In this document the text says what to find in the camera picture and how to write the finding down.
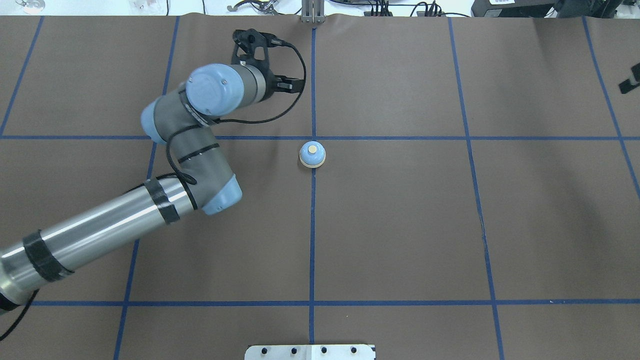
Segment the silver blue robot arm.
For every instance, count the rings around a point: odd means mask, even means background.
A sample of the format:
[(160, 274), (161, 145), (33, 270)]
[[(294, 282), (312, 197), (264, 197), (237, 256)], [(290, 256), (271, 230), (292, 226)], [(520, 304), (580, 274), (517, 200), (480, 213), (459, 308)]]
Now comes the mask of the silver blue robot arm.
[(43, 286), (160, 227), (201, 210), (218, 214), (243, 196), (211, 128), (231, 112), (274, 92), (301, 96), (306, 78), (274, 75), (251, 64), (206, 64), (148, 105), (142, 128), (163, 145), (172, 173), (48, 228), (1, 253), (1, 312), (26, 305)]

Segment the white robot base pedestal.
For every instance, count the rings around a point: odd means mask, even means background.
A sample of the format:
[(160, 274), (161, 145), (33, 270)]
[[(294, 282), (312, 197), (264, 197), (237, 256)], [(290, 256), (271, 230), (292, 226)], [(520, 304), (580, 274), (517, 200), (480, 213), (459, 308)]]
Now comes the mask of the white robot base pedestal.
[(284, 344), (252, 345), (245, 360), (375, 360), (377, 351), (370, 344)]

